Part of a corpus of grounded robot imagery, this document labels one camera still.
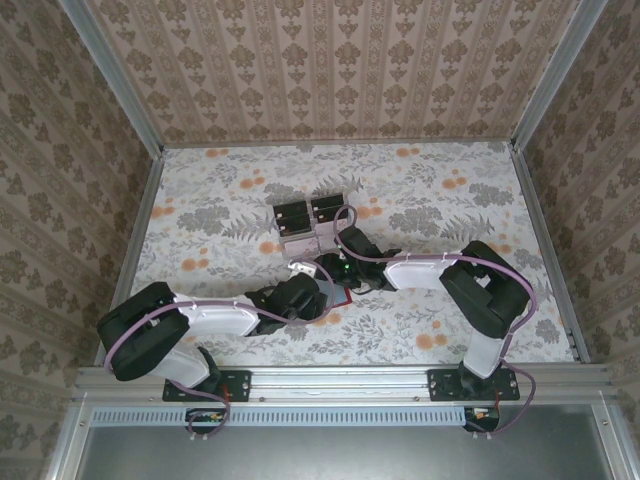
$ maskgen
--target wire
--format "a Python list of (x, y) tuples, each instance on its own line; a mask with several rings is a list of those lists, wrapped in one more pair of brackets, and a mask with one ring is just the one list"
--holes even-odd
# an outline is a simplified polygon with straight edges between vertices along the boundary
[[(340, 216), (340, 214), (342, 212), (344, 212), (345, 210), (350, 211), (352, 213), (352, 215), (353, 215), (353, 220), (351, 221), (351, 226), (354, 226), (356, 224), (356, 221), (358, 220), (358, 211), (352, 205), (343, 205), (336, 212), (335, 219), (333, 221), (333, 234), (335, 236), (336, 242), (338, 242), (338, 244), (339, 244), (339, 246), (340, 246), (342, 251), (344, 251), (347, 254), (351, 255), (355, 259), (362, 260), (363, 262), (400, 263), (400, 262), (404, 262), (405, 261), (405, 259), (402, 258), (402, 257), (400, 257), (400, 258), (398, 258), (398, 257), (387, 257), (387, 258), (365, 257), (363, 255), (360, 255), (360, 254), (350, 250), (349, 247), (347, 247), (342, 242), (342, 239), (338, 235), (338, 221), (336, 220)], [(499, 264), (497, 264), (495, 262), (491, 262), (489, 260), (484, 260), (482, 258), (475, 258), (475, 257), (466, 256), (466, 255), (449, 254), (449, 253), (429, 254), (429, 255), (411, 255), (411, 258), (414, 259), (414, 260), (458, 260), (458, 261), (469, 262), (469, 263), (477, 264), (477, 265), (484, 265), (486, 267), (490, 267), (490, 268), (492, 268), (494, 270), (497, 270), (497, 271), (499, 271), (501, 273), (504, 273), (505, 275), (508, 275), (509, 277), (513, 278), (516, 282), (518, 282), (522, 286), (522, 288), (525, 289), (525, 291), (529, 295), (529, 298), (531, 299), (531, 305), (529, 306), (529, 310), (527, 311), (526, 315), (524, 317), (522, 317), (522, 319), (520, 319), (518, 322), (516, 322), (513, 325), (511, 325), (511, 327), (509, 328), (509, 331), (507, 332), (507, 336), (506, 336), (505, 342), (504, 342), (504, 344), (502, 346), (502, 350), (500, 351), (500, 356), (499, 356), (499, 361), (501, 361), (504, 366), (506, 366), (507, 368), (510, 368), (514, 372), (519, 373), (519, 374), (521, 374), (521, 375), (523, 375), (523, 376), (525, 376), (525, 377), (527, 377), (529, 379), (529, 381), (531, 382), (531, 391), (529, 392), (529, 396), (527, 397), (527, 400), (524, 402), (524, 405), (523, 405), (522, 409), (513, 418), (513, 420), (511, 420), (505, 426), (500, 427), (499, 429), (497, 429), (497, 430), (495, 430), (495, 431), (493, 431), (491, 433), (489, 433), (486, 430), (484, 430), (483, 428), (481, 428), (481, 427), (469, 422), (470, 425), (472, 425), (473, 427), (478, 428), (478, 430), (480, 430), (481, 432), (484, 432), (486, 434), (487, 438), (490, 438), (491, 435), (498, 435), (500, 433), (503, 433), (503, 432), (507, 431), (518, 420), (520, 420), (522, 418), (522, 416), (526, 413), (526, 411), (531, 406), (531, 402), (533, 401), (533, 397), (534, 397), (534, 395), (536, 393), (536, 381), (534, 380), (533, 376), (531, 374), (529, 374), (528, 372), (525, 372), (524, 370), (520, 369), (520, 368), (514, 367), (513, 365), (509, 364), (505, 360), (505, 355), (507, 354), (507, 351), (509, 350), (509, 346), (511, 345), (511, 342), (513, 340), (513, 334), (518, 329), (520, 329), (525, 323), (527, 323), (531, 319), (531, 317), (533, 317), (533, 315), (535, 314), (536, 310), (538, 310), (538, 299), (536, 298), (536, 294), (535, 294), (535, 292), (533, 290), (533, 287), (531, 286), (529, 281), (526, 278), (524, 278), (522, 275), (520, 275), (519, 273), (514, 272), (513, 270), (511, 270), (509, 268), (503, 267), (502, 265), (499, 265)]]
[(373, 290), (373, 287), (369, 287), (369, 289), (365, 290), (364, 292), (356, 292), (355, 290), (351, 290), (351, 293), (353, 293), (354, 295), (366, 295), (367, 293), (373, 292)]
[[(163, 313), (169, 312), (171, 310), (175, 310), (176, 308), (193, 308), (198, 306), (200, 307), (216, 307), (216, 306), (233, 307), (233, 308), (248, 310), (250, 312), (255, 312), (260, 315), (265, 315), (269, 318), (272, 318), (273, 320), (277, 320), (282, 323), (287, 323), (289, 325), (309, 325), (312, 323), (319, 322), (329, 314), (329, 312), (331, 311), (331, 309), (335, 304), (334, 283), (333, 283), (333, 279), (331, 278), (329, 273), (324, 269), (324, 267), (322, 267), (322, 265), (317, 264), (313, 260), (305, 260), (305, 262), (312, 264), (314, 267), (320, 270), (322, 274), (324, 274), (324, 276), (327, 278), (327, 282), (329, 282), (329, 287), (330, 287), (329, 291), (331, 292), (328, 306), (325, 307), (324, 311), (320, 316), (314, 318), (313, 320), (309, 320), (309, 321), (290, 320), (288, 318), (281, 317), (274, 313), (267, 312), (266, 310), (262, 310), (261, 308), (257, 308), (254, 305), (248, 305), (246, 303), (238, 303), (238, 302), (229, 301), (229, 300), (195, 300), (195, 301), (189, 301), (189, 302), (170, 303), (169, 305), (165, 305), (164, 307), (160, 307), (154, 310), (153, 312), (146, 314), (144, 317), (142, 317), (140, 320), (134, 323), (131, 327), (129, 327), (129, 329), (126, 332), (124, 332), (124, 334), (122, 334), (122, 336), (118, 338), (118, 340), (116, 340), (116, 342), (111, 346), (111, 348), (107, 352), (107, 355), (104, 359), (104, 368), (107, 370), (107, 372), (113, 373), (113, 369), (111, 368), (111, 362), (113, 361), (113, 357), (115, 356), (117, 351), (120, 349), (120, 347), (122, 347), (124, 342), (126, 342), (131, 337), (131, 335), (133, 335), (136, 331), (142, 328), (146, 323), (155, 319), (159, 315), (162, 315)], [(231, 404), (227, 400), (213, 393), (200, 392), (198, 390), (185, 387), (179, 382), (176, 382), (173, 380), (169, 380), (169, 381), (176, 388), (178, 388), (179, 390), (182, 390), (185, 393), (188, 393), (190, 395), (197, 395), (204, 398), (209, 398), (215, 402), (220, 402), (224, 404), (225, 406), (224, 417), (222, 418), (222, 421), (220, 422), (220, 424), (213, 430), (212, 435), (218, 433), (220, 429), (227, 423), (227, 421), (229, 420), (229, 416), (231, 415)], [(189, 422), (189, 433), (194, 434), (192, 424), (193, 424), (193, 420)]]
[[(207, 435), (215, 435), (218, 432), (220, 432), (220, 430), (222, 429), (222, 427), (224, 427), (226, 425), (226, 423), (229, 421), (229, 417), (231, 416), (231, 404), (227, 401), (227, 399), (222, 398), (214, 393), (207, 393), (207, 392), (200, 392), (198, 390), (193, 390), (192, 388), (187, 388), (184, 385), (182, 385), (180, 382), (176, 382), (174, 380), (169, 380), (174, 387), (176, 387), (178, 390), (182, 390), (184, 393), (188, 393), (189, 395), (197, 395), (200, 397), (205, 397), (205, 398), (209, 398), (211, 400), (213, 400), (214, 402), (220, 402), (222, 404), (224, 404), (224, 415), (222, 416), (222, 420), (220, 420), (220, 423), (211, 431), (209, 432)], [(206, 415), (209, 412), (195, 412), (193, 414), (191, 414), (191, 416), (189, 417), (189, 423), (187, 424), (187, 430), (189, 431), (189, 433), (192, 436), (198, 435), (196, 434), (196, 432), (193, 431), (193, 421), (198, 418), (201, 417), (203, 415)]]

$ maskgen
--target floor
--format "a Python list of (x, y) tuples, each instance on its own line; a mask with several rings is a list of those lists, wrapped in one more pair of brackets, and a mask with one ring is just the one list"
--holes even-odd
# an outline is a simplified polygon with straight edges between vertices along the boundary
[[(226, 297), (288, 278), (270, 205), (345, 193), (381, 250), (490, 244), (534, 285), (540, 309), (515, 336), (517, 362), (572, 361), (506, 143), (176, 149), (165, 168), (134, 292)], [(445, 293), (373, 292), (309, 327), (263, 337), (188, 338), (222, 365), (457, 363), (470, 326)]]
[(588, 406), (533, 407), (491, 440), (460, 427), (229, 427), (191, 442), (183, 428), (121, 427), (92, 428), (85, 452), (83, 480), (613, 478)]

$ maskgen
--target gray panel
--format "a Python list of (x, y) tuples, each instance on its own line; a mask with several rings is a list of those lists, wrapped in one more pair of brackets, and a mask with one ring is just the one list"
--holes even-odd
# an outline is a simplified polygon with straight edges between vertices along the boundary
[(535, 407), (513, 430), (460, 427), (228, 428), (190, 441), (182, 428), (92, 429), (86, 480), (606, 480), (590, 407)]

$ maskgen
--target metal frame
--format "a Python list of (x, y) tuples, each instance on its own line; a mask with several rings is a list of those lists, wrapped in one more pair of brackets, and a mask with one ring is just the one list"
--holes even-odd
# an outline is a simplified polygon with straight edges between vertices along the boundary
[[(151, 170), (147, 177), (147, 185), (140, 201), (140, 208), (138, 209), (138, 215), (136, 221), (133, 224), (133, 230), (131, 231), (131, 238), (129, 239), (129, 245), (127, 247), (127, 253), (125, 254), (120, 268), (120, 275), (118, 276), (118, 283), (116, 283), (116, 289), (113, 292), (113, 298), (111, 300), (110, 309), (114, 309), (122, 302), (124, 302), (131, 295), (131, 287), (133, 286), (133, 280), (136, 275), (136, 268), (140, 261), (140, 254), (142, 253), (142, 246), (144, 244), (144, 237), (147, 234), (147, 228), (149, 227), (149, 219), (151, 218), (151, 211), (153, 210), (153, 203), (156, 200), (156, 194), (160, 188), (160, 181), (162, 180), (162, 170), (164, 169), (164, 159), (161, 157), (158, 160), (154, 160), (151, 164)], [(100, 343), (96, 358), (94, 359), (94, 365), (101, 365), (104, 361), (104, 357), (107, 352), (104, 350), (104, 346)]]
[(118, 103), (122, 106), (127, 117), (129, 117), (131, 125), (149, 155), (154, 160), (158, 159), (162, 151), (161, 135), (147, 115), (144, 103), (138, 98), (125, 70), (120, 65), (116, 55), (111, 50), (109, 42), (98, 27), (89, 9), (88, 2), (84, 0), (60, 0), (60, 3), (89, 50), (93, 61), (100, 68), (102, 75), (118, 99)]
[(205, 142), (205, 143), (167, 143), (164, 148), (170, 150), (184, 150), (186, 148), (221, 148), (221, 147), (308, 147), (316, 145), (396, 145), (400, 143), (429, 144), (429, 143), (494, 143), (508, 142), (508, 137), (485, 138), (343, 138), (324, 140), (278, 140), (270, 142)]
[(512, 138), (522, 148), (531, 139), (606, 5), (605, 0), (584, 0), (576, 8), (513, 132)]
[(589, 351), (587, 350), (587, 344), (584, 341), (582, 330), (578, 324), (578, 318), (576, 312), (573, 309), (573, 303), (569, 297), (569, 290), (567, 284), (564, 281), (562, 270), (560, 269), (560, 263), (556, 256), (556, 251), (553, 248), (553, 242), (551, 241), (551, 235), (547, 229), (547, 223), (544, 220), (544, 214), (542, 213), (542, 207), (540, 201), (536, 195), (536, 189), (531, 179), (531, 174), (527, 167), (527, 163), (524, 159), (522, 150), (518, 147), (509, 145), (509, 152), (511, 153), (511, 160), (513, 166), (516, 169), (516, 176), (520, 182), (520, 189), (524, 197), (527, 210), (529, 211), (529, 217), (531, 218), (531, 224), (533, 225), (533, 231), (536, 234), (538, 245), (540, 246), (540, 252), (542, 259), (544, 260), (547, 274), (549, 275), (549, 282), (551, 283), (551, 289), (556, 297), (556, 303), (558, 304), (558, 310), (562, 321), (565, 322), (565, 327), (568, 328), (570, 335), (569, 341), (573, 340), (572, 347), (578, 353), (578, 359), (582, 362), (590, 362)]
[[(313, 407), (397, 408), (487, 406), (491, 402), (431, 402), (427, 371), (450, 365), (385, 367), (247, 367), (252, 372), (249, 403), (238, 407), (304, 409)], [(638, 479), (638, 460), (628, 432), (615, 407), (616, 392), (605, 365), (556, 363), (520, 364), (537, 382), (533, 405), (589, 405), (598, 424), (609, 467), (616, 480)], [(529, 380), (517, 376), (522, 404), (530, 392)], [(163, 402), (164, 381), (143, 377), (120, 383), (104, 369), (79, 371), (71, 407), (52, 459), (47, 480), (75, 480), (91, 428), (94, 408), (142, 406), (147, 409), (185, 406)], [(219, 406), (201, 402), (199, 407)]]

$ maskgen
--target black joint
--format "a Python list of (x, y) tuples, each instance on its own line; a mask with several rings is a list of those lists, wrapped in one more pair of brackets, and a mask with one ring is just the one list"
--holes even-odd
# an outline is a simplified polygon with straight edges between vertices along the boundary
[[(270, 293), (265, 293), (263, 289), (245, 295), (256, 307), (290, 320), (313, 320), (320, 316), (327, 303), (327, 296), (320, 292), (316, 281), (305, 273), (278, 283)], [(260, 323), (250, 336), (269, 335), (285, 326), (283, 322), (266, 315), (259, 314), (258, 317)]]
[[(107, 313), (97, 325), (98, 335), (109, 351), (144, 315), (173, 303), (174, 295), (165, 282), (155, 282)], [(157, 317), (133, 333), (118, 349), (111, 362), (120, 381), (134, 380), (153, 370), (189, 329), (189, 319), (178, 309)]]
[[(363, 257), (389, 258), (400, 252), (400, 250), (393, 249), (383, 254), (378, 247), (369, 241), (367, 236), (359, 228), (353, 225), (342, 230), (338, 236), (347, 249)], [(359, 280), (368, 283), (369, 286), (375, 290), (395, 291), (395, 288), (393, 288), (384, 275), (384, 270), (387, 266), (386, 263), (358, 260), (344, 249), (342, 250), (342, 254), (347, 259), (350, 269), (355, 272)]]
[[(488, 260), (516, 272), (487, 244), (477, 240), (469, 243), (462, 255)], [(489, 281), (483, 287), (477, 279), (486, 277)], [(440, 281), (473, 328), (490, 338), (505, 338), (529, 302), (529, 294), (518, 281), (479, 264), (456, 262), (445, 269)]]

